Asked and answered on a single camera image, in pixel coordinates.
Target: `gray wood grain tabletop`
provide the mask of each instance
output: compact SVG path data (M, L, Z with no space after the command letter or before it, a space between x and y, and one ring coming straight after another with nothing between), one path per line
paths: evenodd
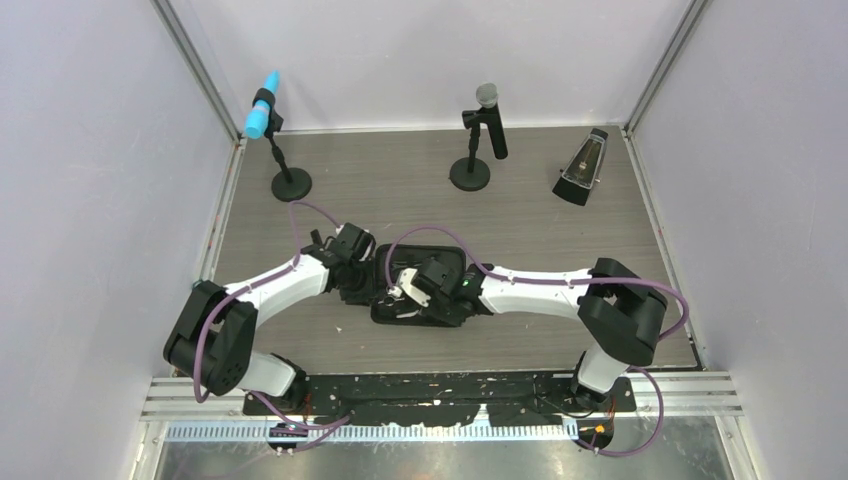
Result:
M307 200L342 222L369 229L391 243L409 228L438 224L459 233L481 261L516 270L588 268L598 257L619 260L643 278L668 282L659 248L624 142L605 128L609 145L585 207L551 193L559 169L590 128L525 128L506 132L510 155L496 160L484 131L478 157L492 179L467 193L448 180L451 164L466 156L463 130L332 133L277 136L288 163L310 172ZM224 234L215 280L253 277L288 261L295 243L287 206L270 182L279 171L266 140L251 141ZM320 215L299 207L308 232L330 232ZM411 244L450 245L422 232ZM669 308L665 326L679 313ZM534 314L469 319L458 329L378 325L365 307L345 306L337 293L305 300L266 322L255 346L290 358L310 373L446 372L570 369L591 344L579 322ZM684 332L660 344L657 366L689 366L695 359Z

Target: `white wall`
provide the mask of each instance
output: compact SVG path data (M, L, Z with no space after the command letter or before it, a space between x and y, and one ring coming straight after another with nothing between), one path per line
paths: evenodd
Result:
M712 2L636 139L774 478L845 478L848 3Z
M497 83L509 125L621 123L689 0L172 0L243 125L282 74L286 128L458 128Z
M0 478L126 478L231 144L147 0L0 14Z

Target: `round black base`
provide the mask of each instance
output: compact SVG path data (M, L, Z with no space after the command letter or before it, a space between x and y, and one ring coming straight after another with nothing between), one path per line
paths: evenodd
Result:
M451 167L450 179L453 185L466 192L476 192L489 184L492 174L489 166L479 158L474 161L474 171L468 173L468 158L460 158Z
M290 168L289 172L292 174L291 183L286 182L283 172L276 174L274 180L271 180L271 192L282 202L300 200L312 190L312 177L306 170Z

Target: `blue cylindrical object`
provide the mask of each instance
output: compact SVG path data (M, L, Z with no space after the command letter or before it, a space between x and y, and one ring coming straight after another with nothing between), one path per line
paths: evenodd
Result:
M277 86L280 84L280 72L274 70L265 79L263 87L277 94ZM271 114L271 106L265 100L259 100L247 114L247 121L244 122L244 133L248 138L257 139L265 133L268 128L268 116Z

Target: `microphone stand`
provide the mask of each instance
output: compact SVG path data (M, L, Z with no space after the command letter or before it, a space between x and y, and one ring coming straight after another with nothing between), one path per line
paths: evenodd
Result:
M283 128L283 117L274 111L268 113L268 128L265 129L265 138L271 142L271 154L274 156L274 161L280 166L280 173L274 176L271 180L271 193L282 202L291 202L300 200L312 190L312 177L302 168L288 168L286 166L286 157L283 151L277 146L274 141L274 132L279 132Z
M476 192L489 184L492 174L486 162L477 159L477 147L480 146L480 124L486 114L476 110L462 112L462 123L471 129L468 139L468 156L460 158L451 166L450 178L453 185L466 192Z

